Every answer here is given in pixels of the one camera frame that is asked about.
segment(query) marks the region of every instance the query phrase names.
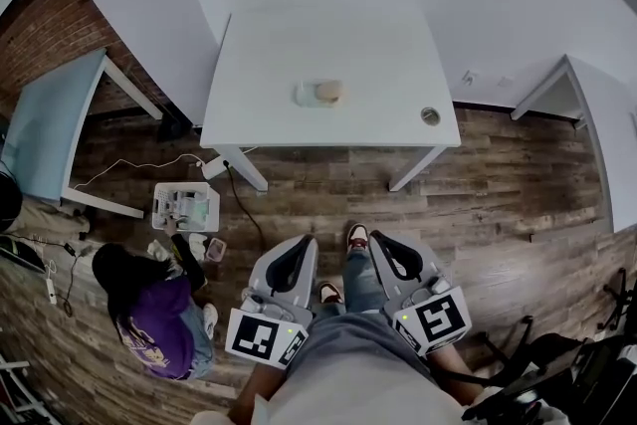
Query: person's hand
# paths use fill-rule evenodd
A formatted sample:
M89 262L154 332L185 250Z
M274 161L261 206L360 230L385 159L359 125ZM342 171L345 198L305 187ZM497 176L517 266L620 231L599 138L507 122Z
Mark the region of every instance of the person's hand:
M172 218L168 218L166 220L166 226L163 228L164 232L168 234L168 237L171 238L175 234L177 234L177 222Z

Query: sneaker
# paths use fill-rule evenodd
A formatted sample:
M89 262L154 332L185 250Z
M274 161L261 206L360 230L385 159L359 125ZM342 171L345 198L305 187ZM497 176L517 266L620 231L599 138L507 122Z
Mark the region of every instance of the sneaker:
M318 296L320 302L324 303L342 303L342 296L338 289L330 282L323 282L318 286Z
M355 223L347 234L347 253L352 250L367 250L369 236L362 223Z
M212 303L207 303L203 308L203 325L206 328L206 334L208 338L212 340L212 336L215 332L215 325L219 320L219 313Z

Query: grey robot controller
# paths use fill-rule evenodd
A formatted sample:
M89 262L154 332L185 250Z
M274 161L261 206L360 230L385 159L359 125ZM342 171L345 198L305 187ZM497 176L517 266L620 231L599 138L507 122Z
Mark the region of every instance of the grey robot controller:
M387 296L381 312L418 355L471 329L462 289L452 287L427 244L373 231L369 251ZM259 258L241 307L231 311L226 351L281 369L290 364L309 337L318 255L317 240L305 235Z

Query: white table leg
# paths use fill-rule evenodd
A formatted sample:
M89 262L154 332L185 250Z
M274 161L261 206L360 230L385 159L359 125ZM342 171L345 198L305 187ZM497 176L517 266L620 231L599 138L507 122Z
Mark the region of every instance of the white table leg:
M584 117L582 117L578 122L576 122L573 127L575 129L582 129L583 127L586 127L586 119Z
M565 227L563 229L553 229L537 234L531 234L532 243L542 243L544 241L552 241L565 237L581 237L594 236L595 234L610 234L610 222L607 218L595 220L584 225L576 225L574 227Z
M15 370L16 368L27 368L31 366L29 361L11 361L9 363L0 363L0 370Z
M243 175L257 190L268 191L268 181L239 147L236 145L215 145L213 149L235 167L237 172Z
M524 98L514 111L511 112L511 119L518 120L525 113L527 113L533 104L548 91L555 82L557 82L564 74L568 73L568 62L566 59L561 59L557 66L548 74L548 76L542 80L539 85L532 90L532 92Z
M89 195L83 191L74 190L67 186L62 191L62 196L68 200L73 200L79 204L85 204L87 206L93 206L96 209L104 209L111 213L122 214L124 216L130 216L131 218L143 218L143 211L140 209L133 209L132 207L122 206L116 202L110 202L102 198Z
M119 88L127 93L134 102L146 110L152 117L157 120L161 120L163 117L161 110L157 108L155 104L149 100L106 55L104 55L104 60L104 72L119 86Z
M425 147L418 151L405 166L396 172L389 182L389 191L398 191L405 184L411 181L423 168L436 159L446 147Z

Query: wood plank flooring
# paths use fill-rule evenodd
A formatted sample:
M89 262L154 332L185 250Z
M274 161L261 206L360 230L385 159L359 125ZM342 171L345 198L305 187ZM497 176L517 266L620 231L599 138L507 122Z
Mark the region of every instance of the wood plank flooring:
M386 182L413 153L409 149L257 149L251 159L270 181L257 193L241 178L237 191L261 224L268 247L311 232L319 242L318 275L341 284L343 228L348 220L385 232L401 232L429 243L465 292L475 331L513 348L520 318L533 314L533 335L558 331L582 337L610 311L601 291L625 266L634 278L636 232L530 244L529 233L576 225L600 213L601 191L585 129L568 122L457 109L463 145L448 150L403 190ZM192 135L156 143L157 124L146 117L88 121L73 178L85 182L118 158L155 164L182 152L211 159ZM156 182L201 180L192 158L157 169L116 167L82 188L103 198L149 210ZM106 314L106 296L91 272L91 255L76 266L71 293L74 315L49 304L44 280L0 261L0 348L27 358L32 384L69 423L183 424L203 409L226 408L250 364L223 351L229 310L239 303L259 256L254 226L239 209L227 175L211 181L221 194L221 231L228 251L205 268L209 285L197 300L211 301L221 319L215 337L217 366L205 380L155 379L117 342ZM92 241L120 242L144 252L153 239L167 246L149 220L99 213ZM63 294L72 259L47 248L58 263L56 286ZM463 354L473 366L486 360L470 339Z

